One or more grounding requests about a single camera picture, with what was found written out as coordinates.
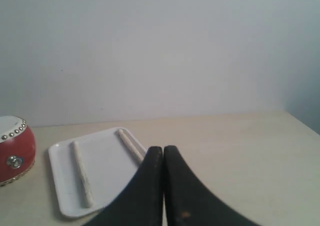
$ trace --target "table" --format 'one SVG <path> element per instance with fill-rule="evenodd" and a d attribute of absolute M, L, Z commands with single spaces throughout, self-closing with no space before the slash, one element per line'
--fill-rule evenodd
<path fill-rule="evenodd" d="M 176 145 L 212 192 L 257 223 L 320 225 L 320 136 L 286 112 L 33 128 L 36 163 L 0 188 L 0 225 L 82 225 L 93 217 L 60 215 L 48 148 L 118 126 L 145 147 Z"/>

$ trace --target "white wall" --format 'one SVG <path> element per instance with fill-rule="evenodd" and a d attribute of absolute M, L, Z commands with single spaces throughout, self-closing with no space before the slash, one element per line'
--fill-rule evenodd
<path fill-rule="evenodd" d="M 297 113 L 306 91 L 319 97 L 319 8 L 320 0 L 0 0 L 0 114 L 57 125 Z"/>

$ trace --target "toy drum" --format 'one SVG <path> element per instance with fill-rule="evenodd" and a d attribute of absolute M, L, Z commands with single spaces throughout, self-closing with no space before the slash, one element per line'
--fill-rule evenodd
<path fill-rule="evenodd" d="M 0 186 L 23 176 L 34 164 L 36 142 L 25 120 L 0 117 Z"/>

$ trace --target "white stick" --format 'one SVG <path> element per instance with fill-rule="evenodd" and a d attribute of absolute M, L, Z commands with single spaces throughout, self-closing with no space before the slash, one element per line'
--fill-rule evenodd
<path fill-rule="evenodd" d="M 94 205 L 94 198 L 92 197 L 92 192 L 90 189 L 90 184 L 88 181 L 88 177 L 86 175 L 85 172 L 85 168 L 81 159 L 81 154 L 79 151 L 79 145 L 76 141 L 72 142 L 73 145 L 73 153 L 74 153 L 74 157 L 75 157 L 75 162 L 77 165 L 77 169 L 78 169 L 78 173 L 79 173 L 79 177 L 81 179 L 82 185 L 84 187 L 84 194 L 85 194 L 85 202 L 86 202 L 86 206 L 92 207 Z"/>
<path fill-rule="evenodd" d="M 127 147 L 129 151 L 132 153 L 132 155 L 136 158 L 136 160 L 141 163 L 144 159 L 144 157 L 140 154 L 140 152 L 137 150 L 137 148 L 134 146 L 134 144 L 130 141 L 130 139 L 125 135 L 122 129 L 118 130 L 118 134 Z"/>

